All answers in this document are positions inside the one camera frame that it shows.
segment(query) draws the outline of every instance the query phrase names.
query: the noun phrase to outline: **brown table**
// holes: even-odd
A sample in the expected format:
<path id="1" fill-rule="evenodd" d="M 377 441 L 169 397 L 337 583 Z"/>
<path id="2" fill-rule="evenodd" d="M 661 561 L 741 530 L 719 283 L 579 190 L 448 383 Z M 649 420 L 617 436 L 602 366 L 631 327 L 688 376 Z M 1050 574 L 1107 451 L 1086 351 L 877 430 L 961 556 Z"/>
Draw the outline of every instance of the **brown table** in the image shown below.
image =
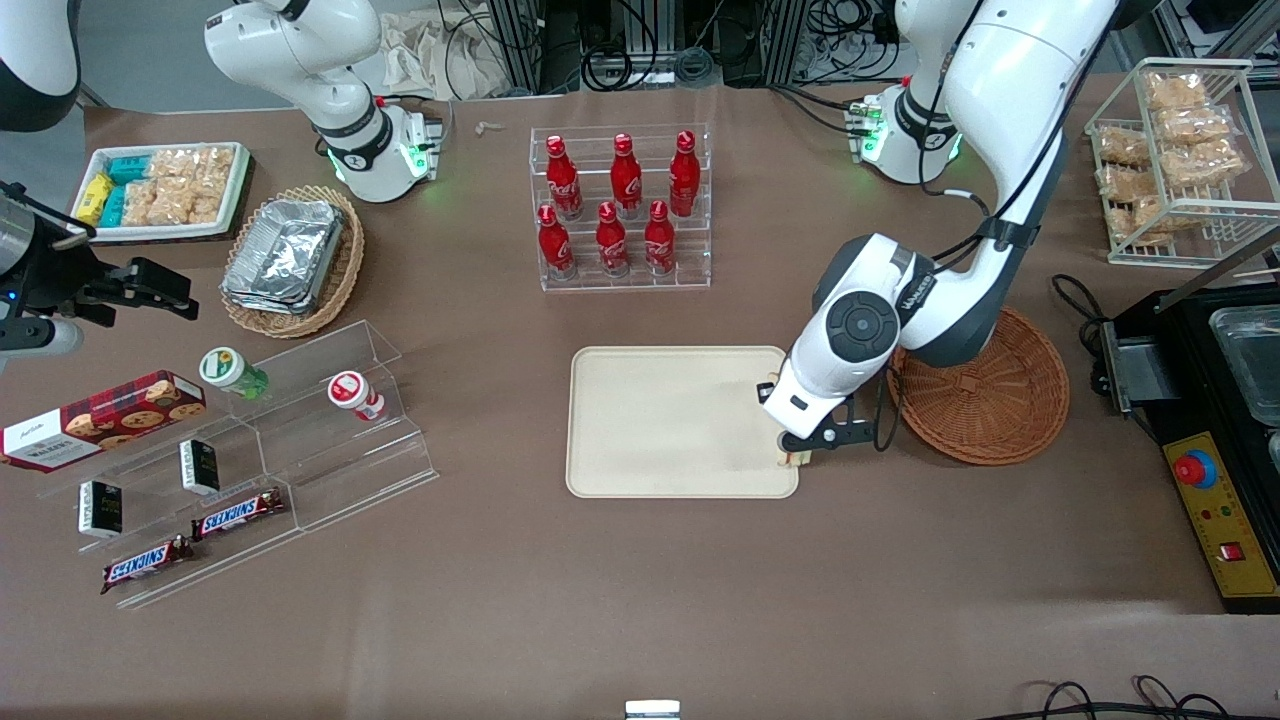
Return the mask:
<path id="1" fill-rule="evenodd" d="M 1078 132 L 1119 78 L 1091 81 Z M 852 96 L 847 88 L 841 94 Z M 709 290 L 547 296 L 530 233 L 530 127 L 714 110 Z M 479 120 L 507 126 L 476 137 Z M 296 111 L 90 111 L 91 147 L 238 140 L 250 202 L 335 184 Z M 1079 318 L 1048 275 L 1117 313 L 1188 277 L 1107 265 L 1087 149 L 1073 149 L 1010 302 L 1057 343 L 1070 420 L 1030 462 L 960 465 L 901 432 L 822 455 L 785 501 L 584 501 L 564 488 L 570 359 L 588 345 L 787 347 L 845 240 L 937 251 L 977 217 L 854 167 L 836 133 L 764 91 L 471 102 L 440 179 L 360 205 L 370 251 L 333 327 L 371 320 L 442 477 L 141 611 L 96 593 L 72 510 L 0 473 L 0 707 L 6 717 L 616 717 L 677 697 L 698 720 L 957 719 L 1037 706 L 1038 680 L 1135 700 L 1134 673 L 1280 712 L 1280 619 L 1226 616 L 1169 471 L 1088 389 Z M 978 159 L 951 184 L 991 199 Z M 132 250 L 104 258 L 122 261 Z M 193 279 L 200 322 L 122 311 L 83 350 L 10 364 L 0 421 L 215 345 L 288 347 L 219 306 L 227 245 L 143 249 Z"/>

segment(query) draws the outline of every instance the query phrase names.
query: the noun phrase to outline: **white tray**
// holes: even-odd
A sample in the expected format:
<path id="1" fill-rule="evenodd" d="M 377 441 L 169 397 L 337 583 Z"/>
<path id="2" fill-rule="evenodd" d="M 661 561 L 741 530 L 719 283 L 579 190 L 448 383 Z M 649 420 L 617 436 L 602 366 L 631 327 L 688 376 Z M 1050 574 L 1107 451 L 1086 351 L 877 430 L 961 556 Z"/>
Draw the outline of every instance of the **white tray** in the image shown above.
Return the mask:
<path id="1" fill-rule="evenodd" d="M 570 380 L 564 483 L 579 497 L 772 498 L 795 492 L 755 384 L 777 347 L 584 347 Z"/>
<path id="2" fill-rule="evenodd" d="M 200 223 L 193 225 L 142 225 L 128 228 L 97 228 L 97 237 L 93 245 L 129 245 L 143 242 L 182 242 L 201 237 L 223 234 L 232 227 L 236 210 L 239 205 L 241 190 L 244 187 L 244 177 L 248 174 L 250 154 L 248 149 L 239 142 L 186 142 L 180 145 L 136 145 L 133 147 L 104 147 L 95 150 L 88 159 L 88 169 L 81 179 L 81 187 L 76 192 L 76 202 L 72 211 L 79 206 L 88 188 L 88 181 L 100 172 L 105 172 L 106 164 L 115 158 L 129 158 L 132 155 L 150 155 L 156 150 L 184 149 L 192 150 L 204 145 L 228 145 L 236 149 L 236 158 L 232 160 L 232 174 L 227 178 L 227 190 L 223 191 L 223 205 L 218 210 L 218 220 L 212 223 Z M 77 231 L 76 225 L 68 224 L 68 229 Z"/>

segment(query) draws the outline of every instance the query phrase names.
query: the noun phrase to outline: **coca-cola bottle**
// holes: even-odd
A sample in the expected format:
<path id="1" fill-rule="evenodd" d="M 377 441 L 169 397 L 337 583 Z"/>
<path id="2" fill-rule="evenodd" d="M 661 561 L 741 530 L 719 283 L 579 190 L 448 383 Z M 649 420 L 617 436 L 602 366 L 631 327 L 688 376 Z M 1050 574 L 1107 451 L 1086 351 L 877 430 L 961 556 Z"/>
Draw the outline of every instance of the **coca-cola bottle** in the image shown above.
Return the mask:
<path id="1" fill-rule="evenodd" d="M 676 228 L 667 219 L 667 204 L 654 200 L 649 206 L 649 224 L 644 228 L 644 259 L 654 275 L 663 277 L 676 269 Z"/>
<path id="2" fill-rule="evenodd" d="M 568 159 L 564 138 L 553 135 L 547 138 L 547 184 L 552 188 L 552 201 L 566 220 L 582 217 L 582 188 L 577 184 L 577 168 Z"/>
<path id="3" fill-rule="evenodd" d="M 609 168 L 609 181 L 613 183 L 613 200 L 618 204 L 618 217 L 634 220 L 640 217 L 644 195 L 640 190 L 640 163 L 631 152 L 631 136 L 621 132 L 613 136 L 613 167 Z"/>
<path id="4" fill-rule="evenodd" d="M 563 282 L 573 279 L 577 274 L 577 263 L 573 261 L 573 250 L 568 246 L 568 231 L 559 224 L 556 218 L 556 209 L 548 204 L 538 208 L 538 247 L 547 259 L 547 272 L 553 281 Z"/>
<path id="5" fill-rule="evenodd" d="M 680 218 L 694 214 L 701 165 L 694 155 L 694 133 L 687 129 L 676 136 L 676 156 L 671 160 L 671 213 Z"/>
<path id="6" fill-rule="evenodd" d="M 618 222 L 618 209 L 612 202 L 600 202 L 600 224 L 595 225 L 595 242 L 600 246 L 600 265 L 611 278 L 622 278 L 631 272 L 627 258 L 627 228 Z"/>

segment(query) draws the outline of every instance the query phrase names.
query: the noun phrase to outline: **red emergency stop button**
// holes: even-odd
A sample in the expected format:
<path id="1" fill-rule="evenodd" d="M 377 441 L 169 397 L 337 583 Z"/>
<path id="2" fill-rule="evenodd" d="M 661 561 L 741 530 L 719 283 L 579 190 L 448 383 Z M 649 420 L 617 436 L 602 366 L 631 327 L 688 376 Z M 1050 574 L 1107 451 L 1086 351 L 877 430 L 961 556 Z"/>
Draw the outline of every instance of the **red emergency stop button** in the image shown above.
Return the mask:
<path id="1" fill-rule="evenodd" d="M 1174 477 L 1183 484 L 1208 489 L 1217 482 L 1217 465 L 1203 450 L 1188 450 L 1174 460 Z"/>
<path id="2" fill-rule="evenodd" d="M 1217 546 L 1217 556 L 1222 559 L 1224 562 L 1239 562 L 1240 560 L 1244 560 L 1244 548 L 1242 548 L 1238 542 L 1224 542 Z"/>

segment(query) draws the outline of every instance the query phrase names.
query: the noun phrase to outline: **wicker basket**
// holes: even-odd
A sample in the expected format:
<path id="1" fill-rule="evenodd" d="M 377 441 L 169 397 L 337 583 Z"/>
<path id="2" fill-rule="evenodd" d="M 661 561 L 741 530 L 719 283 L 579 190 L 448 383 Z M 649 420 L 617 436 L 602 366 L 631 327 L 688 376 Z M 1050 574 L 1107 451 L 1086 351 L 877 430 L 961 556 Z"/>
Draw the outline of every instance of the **wicker basket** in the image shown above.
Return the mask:
<path id="1" fill-rule="evenodd" d="M 365 229 L 360 224 L 360 217 L 351 201 L 340 193 L 328 187 L 296 187 L 285 190 L 271 200 L 301 200 L 305 202 L 323 200 L 342 209 L 346 213 L 346 224 L 338 238 L 338 249 L 334 251 L 333 263 L 329 265 L 329 277 L 325 278 L 324 288 L 320 291 L 320 306 L 307 315 L 287 315 L 283 313 L 264 313 L 262 310 L 250 310 L 233 304 L 223 296 L 223 306 L 237 325 L 262 333 L 269 337 L 293 338 L 311 334 L 328 325 L 342 311 L 343 305 L 351 297 L 351 291 L 356 287 L 356 275 L 360 274 L 360 263 L 365 259 Z M 266 202 L 253 210 L 253 215 L 241 225 L 236 243 L 232 245 L 230 256 L 227 259 L 227 268 L 230 269 L 250 227 L 257 219 L 259 213 Z"/>
<path id="2" fill-rule="evenodd" d="M 920 439 L 974 465 L 1011 465 L 1048 447 L 1070 401 L 1066 368 L 1053 343 L 1005 307 L 987 347 L 970 363 L 931 368 L 899 350 L 902 419 Z M 897 382 L 888 383 L 895 402 Z"/>

